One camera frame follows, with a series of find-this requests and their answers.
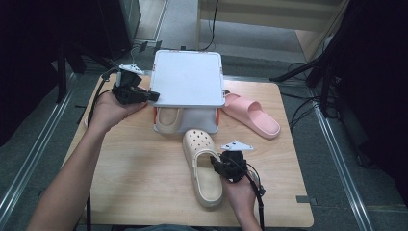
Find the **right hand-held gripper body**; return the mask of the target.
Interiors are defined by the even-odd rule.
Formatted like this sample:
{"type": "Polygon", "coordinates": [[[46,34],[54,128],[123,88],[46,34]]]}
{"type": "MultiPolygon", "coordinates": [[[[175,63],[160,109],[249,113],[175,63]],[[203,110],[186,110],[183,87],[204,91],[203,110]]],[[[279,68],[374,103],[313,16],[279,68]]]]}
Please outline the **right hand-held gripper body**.
{"type": "Polygon", "coordinates": [[[222,175],[233,183],[239,182],[247,172],[246,159],[242,152],[253,150],[254,147],[240,141],[231,141],[222,144],[220,148],[223,150],[220,155],[224,169],[222,175]]]}

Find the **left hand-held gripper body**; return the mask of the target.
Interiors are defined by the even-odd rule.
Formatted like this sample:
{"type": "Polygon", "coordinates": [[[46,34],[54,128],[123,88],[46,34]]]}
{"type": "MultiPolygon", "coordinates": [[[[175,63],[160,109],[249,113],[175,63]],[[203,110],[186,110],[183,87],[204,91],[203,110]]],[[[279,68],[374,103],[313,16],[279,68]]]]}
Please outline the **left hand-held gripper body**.
{"type": "Polygon", "coordinates": [[[139,87],[141,77],[137,70],[129,65],[121,65],[116,74],[112,93],[123,105],[144,101],[144,90],[139,87]]]}

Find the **cream perforated clog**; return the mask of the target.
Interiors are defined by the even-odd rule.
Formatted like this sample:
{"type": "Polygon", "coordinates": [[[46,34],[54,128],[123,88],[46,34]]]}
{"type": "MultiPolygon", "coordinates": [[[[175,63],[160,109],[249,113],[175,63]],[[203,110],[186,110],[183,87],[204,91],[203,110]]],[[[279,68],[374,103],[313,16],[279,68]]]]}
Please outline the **cream perforated clog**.
{"type": "Polygon", "coordinates": [[[196,199],[205,208],[215,208],[222,201],[223,190],[210,160],[218,156],[213,139],[205,131],[190,129],[183,138],[183,151],[196,199]]]}
{"type": "Polygon", "coordinates": [[[158,108],[156,129],[163,134],[176,133],[181,125],[183,110],[181,108],[158,108]]]}

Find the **white two-tier shoe rack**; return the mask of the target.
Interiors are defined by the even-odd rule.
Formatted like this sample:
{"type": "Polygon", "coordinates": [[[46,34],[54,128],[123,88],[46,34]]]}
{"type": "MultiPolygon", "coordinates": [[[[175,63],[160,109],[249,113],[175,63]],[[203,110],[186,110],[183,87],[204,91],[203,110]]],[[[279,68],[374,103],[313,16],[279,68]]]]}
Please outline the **white two-tier shoe rack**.
{"type": "Polygon", "coordinates": [[[158,108],[181,108],[176,133],[201,129],[218,131],[219,109],[225,104],[221,56],[215,52],[160,50],[152,67],[150,89],[160,97],[153,102],[154,130],[158,108]]]}

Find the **person's left hand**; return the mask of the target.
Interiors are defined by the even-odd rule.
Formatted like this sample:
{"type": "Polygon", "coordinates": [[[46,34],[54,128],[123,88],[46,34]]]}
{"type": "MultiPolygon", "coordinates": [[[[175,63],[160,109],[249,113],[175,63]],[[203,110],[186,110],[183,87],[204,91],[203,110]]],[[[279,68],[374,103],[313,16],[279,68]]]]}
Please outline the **person's left hand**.
{"type": "Polygon", "coordinates": [[[141,110],[145,105],[145,102],[122,105],[111,92],[103,93],[96,102],[87,132],[94,136],[104,135],[121,120],[141,110]]]}

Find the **person's right hand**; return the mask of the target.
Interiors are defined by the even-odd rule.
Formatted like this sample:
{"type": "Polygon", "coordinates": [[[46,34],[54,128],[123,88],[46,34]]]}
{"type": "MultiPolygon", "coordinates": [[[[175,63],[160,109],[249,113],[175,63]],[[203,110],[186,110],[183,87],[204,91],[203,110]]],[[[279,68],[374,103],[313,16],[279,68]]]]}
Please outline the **person's right hand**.
{"type": "Polygon", "coordinates": [[[254,218],[255,192],[249,180],[243,178],[238,183],[232,183],[221,178],[221,183],[237,219],[254,218]]]}

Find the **dark cabinet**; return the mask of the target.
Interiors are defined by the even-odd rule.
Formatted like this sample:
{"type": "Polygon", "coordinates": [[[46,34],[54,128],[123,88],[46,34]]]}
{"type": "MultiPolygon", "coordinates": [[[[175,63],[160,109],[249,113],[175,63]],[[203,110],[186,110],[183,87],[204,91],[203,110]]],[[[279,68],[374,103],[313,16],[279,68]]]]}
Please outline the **dark cabinet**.
{"type": "Polygon", "coordinates": [[[104,48],[113,60],[130,51],[140,19],[139,0],[97,0],[102,16],[102,28],[107,39],[104,48]]]}

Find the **black tripod stand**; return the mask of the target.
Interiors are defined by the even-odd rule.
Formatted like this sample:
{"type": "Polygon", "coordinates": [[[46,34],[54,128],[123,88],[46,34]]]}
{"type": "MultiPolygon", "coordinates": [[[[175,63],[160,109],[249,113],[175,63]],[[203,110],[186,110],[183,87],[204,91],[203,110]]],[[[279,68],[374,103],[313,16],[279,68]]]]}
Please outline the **black tripod stand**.
{"type": "Polygon", "coordinates": [[[67,96],[67,78],[66,78],[66,63],[69,63],[73,70],[79,73],[84,73],[86,66],[82,60],[82,56],[85,55],[96,63],[104,66],[107,69],[112,69],[116,67],[116,64],[109,63],[107,60],[98,56],[96,53],[87,49],[79,43],[64,40],[60,43],[57,51],[57,70],[58,75],[58,97],[56,100],[57,104],[60,104],[63,99],[67,96]]]}

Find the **grey tape piece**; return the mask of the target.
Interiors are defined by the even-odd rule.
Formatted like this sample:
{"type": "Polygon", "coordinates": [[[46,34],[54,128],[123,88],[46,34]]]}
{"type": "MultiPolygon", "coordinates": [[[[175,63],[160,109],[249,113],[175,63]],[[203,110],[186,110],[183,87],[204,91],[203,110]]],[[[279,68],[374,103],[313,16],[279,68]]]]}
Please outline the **grey tape piece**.
{"type": "Polygon", "coordinates": [[[312,206],[316,206],[318,204],[315,198],[308,195],[297,195],[295,198],[297,203],[308,203],[312,206]]]}

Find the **person's grey-blue clothing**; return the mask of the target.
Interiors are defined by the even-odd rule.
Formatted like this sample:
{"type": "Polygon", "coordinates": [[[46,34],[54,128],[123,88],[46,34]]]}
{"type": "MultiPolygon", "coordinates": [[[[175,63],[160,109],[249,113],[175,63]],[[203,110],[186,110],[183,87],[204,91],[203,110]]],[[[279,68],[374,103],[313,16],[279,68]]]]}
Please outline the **person's grey-blue clothing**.
{"type": "Polygon", "coordinates": [[[123,231],[199,231],[185,225],[160,224],[143,228],[125,228],[123,231]]]}

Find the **black metal stand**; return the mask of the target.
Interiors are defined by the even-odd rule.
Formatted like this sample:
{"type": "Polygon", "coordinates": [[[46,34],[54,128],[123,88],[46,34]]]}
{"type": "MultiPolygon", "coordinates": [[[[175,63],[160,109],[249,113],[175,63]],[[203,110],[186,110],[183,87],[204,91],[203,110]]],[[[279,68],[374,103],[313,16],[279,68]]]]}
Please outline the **black metal stand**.
{"type": "Polygon", "coordinates": [[[303,64],[302,66],[289,71],[279,77],[270,78],[271,82],[284,82],[293,78],[297,74],[310,70],[309,75],[306,78],[306,85],[308,88],[314,88],[319,81],[322,81],[319,107],[321,113],[328,117],[327,109],[329,107],[328,94],[331,78],[333,77],[333,54],[336,48],[339,46],[339,40],[341,39],[344,29],[342,26],[344,13],[347,10],[349,0],[342,0],[343,3],[338,7],[333,20],[330,22],[328,29],[321,39],[319,48],[320,52],[315,52],[315,58],[303,64]]]}

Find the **light wooden shelf unit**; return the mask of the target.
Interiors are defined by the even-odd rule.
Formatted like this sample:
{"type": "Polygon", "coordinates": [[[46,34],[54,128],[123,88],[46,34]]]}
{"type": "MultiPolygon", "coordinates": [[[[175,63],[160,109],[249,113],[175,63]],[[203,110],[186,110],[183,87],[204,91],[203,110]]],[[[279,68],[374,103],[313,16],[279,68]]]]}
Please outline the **light wooden shelf unit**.
{"type": "MultiPolygon", "coordinates": [[[[350,0],[198,0],[197,21],[211,19],[293,29],[307,61],[334,35],[350,0]]],[[[196,23],[196,33],[200,26],[196,23]]]]}

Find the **metal floor rail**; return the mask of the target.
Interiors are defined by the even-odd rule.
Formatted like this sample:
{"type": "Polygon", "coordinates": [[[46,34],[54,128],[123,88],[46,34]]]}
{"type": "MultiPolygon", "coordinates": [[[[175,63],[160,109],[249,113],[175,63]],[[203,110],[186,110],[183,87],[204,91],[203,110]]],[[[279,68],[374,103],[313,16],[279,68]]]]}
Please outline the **metal floor rail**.
{"type": "Polygon", "coordinates": [[[344,160],[343,152],[340,149],[339,144],[335,138],[332,127],[328,119],[325,118],[323,116],[323,113],[320,111],[318,102],[313,103],[313,108],[317,116],[317,120],[319,122],[320,130],[327,143],[327,146],[331,154],[331,157],[333,159],[335,168],[338,172],[340,181],[343,185],[344,192],[348,200],[348,204],[355,217],[359,230],[360,231],[374,231],[374,228],[372,226],[370,216],[368,214],[364,201],[347,167],[347,164],[344,160]]]}
{"type": "Polygon", "coordinates": [[[59,123],[79,76],[67,77],[67,93],[57,103],[58,88],[53,88],[0,147],[0,229],[9,220],[42,152],[59,123]]]}

